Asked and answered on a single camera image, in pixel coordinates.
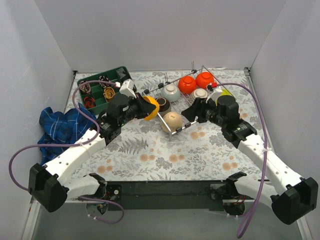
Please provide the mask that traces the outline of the yellow bowl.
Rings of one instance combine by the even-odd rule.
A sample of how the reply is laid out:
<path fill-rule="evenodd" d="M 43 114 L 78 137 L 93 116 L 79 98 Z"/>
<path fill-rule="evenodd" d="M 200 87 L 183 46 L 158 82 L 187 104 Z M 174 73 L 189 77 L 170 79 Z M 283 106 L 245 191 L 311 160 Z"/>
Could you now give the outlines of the yellow bowl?
<path fill-rule="evenodd" d="M 151 96 L 143 96 L 143 99 L 148 102 L 148 116 L 146 116 L 144 120 L 150 121 L 157 116 L 160 110 L 160 105 L 156 99 Z"/>

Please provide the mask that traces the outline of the brown patterned white bowl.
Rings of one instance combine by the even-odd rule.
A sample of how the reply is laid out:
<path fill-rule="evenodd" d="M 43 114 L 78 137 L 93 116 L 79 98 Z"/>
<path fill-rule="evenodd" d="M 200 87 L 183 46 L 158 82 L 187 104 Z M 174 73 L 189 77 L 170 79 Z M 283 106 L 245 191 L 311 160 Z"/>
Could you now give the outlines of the brown patterned white bowl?
<path fill-rule="evenodd" d="M 208 92 L 203 88 L 195 89 L 189 96 L 189 102 L 192 105 L 196 98 L 206 99 L 208 97 Z"/>

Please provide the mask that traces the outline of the beige ceramic bowl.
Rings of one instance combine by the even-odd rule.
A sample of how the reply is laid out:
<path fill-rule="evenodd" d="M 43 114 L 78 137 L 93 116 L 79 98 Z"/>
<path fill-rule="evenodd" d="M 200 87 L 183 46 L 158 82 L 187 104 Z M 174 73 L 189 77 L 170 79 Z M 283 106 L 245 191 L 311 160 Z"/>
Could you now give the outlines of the beige ceramic bowl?
<path fill-rule="evenodd" d="M 174 111 L 168 112 L 163 117 L 163 120 L 168 125 L 171 132 L 175 132 L 176 129 L 178 129 L 184 125 L 184 121 L 183 121 L 181 115 L 177 112 L 174 112 Z"/>

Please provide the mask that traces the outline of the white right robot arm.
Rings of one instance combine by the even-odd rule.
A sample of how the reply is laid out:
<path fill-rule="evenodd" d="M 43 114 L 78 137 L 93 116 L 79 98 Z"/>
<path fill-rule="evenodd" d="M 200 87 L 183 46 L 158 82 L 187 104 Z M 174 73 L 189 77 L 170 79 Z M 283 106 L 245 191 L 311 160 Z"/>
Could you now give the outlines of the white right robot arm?
<path fill-rule="evenodd" d="M 245 154 L 257 167 L 265 167 L 265 177 L 275 193 L 268 198 L 277 218 L 290 225 L 317 206 L 318 183 L 290 169 L 273 151 L 267 150 L 255 128 L 240 118 L 239 105 L 230 95 L 212 99 L 197 98 L 181 113 L 187 120 L 211 122 L 221 128 L 223 137 Z"/>

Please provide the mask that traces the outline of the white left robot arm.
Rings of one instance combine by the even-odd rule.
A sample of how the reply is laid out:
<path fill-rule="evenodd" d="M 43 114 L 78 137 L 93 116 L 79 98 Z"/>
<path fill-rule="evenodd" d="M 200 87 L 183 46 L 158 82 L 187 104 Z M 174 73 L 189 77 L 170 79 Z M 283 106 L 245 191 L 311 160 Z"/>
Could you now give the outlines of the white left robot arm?
<path fill-rule="evenodd" d="M 58 210 L 66 200 L 82 195 L 103 199 L 107 193 L 103 177 L 91 173 L 80 181 L 73 181 L 71 175 L 91 155 L 120 135 L 122 127 L 129 121 L 149 121 L 158 111 L 159 104 L 151 96 L 117 94 L 100 113 L 97 124 L 88 129 L 75 146 L 44 165 L 36 163 L 30 168 L 28 192 L 50 213 Z"/>

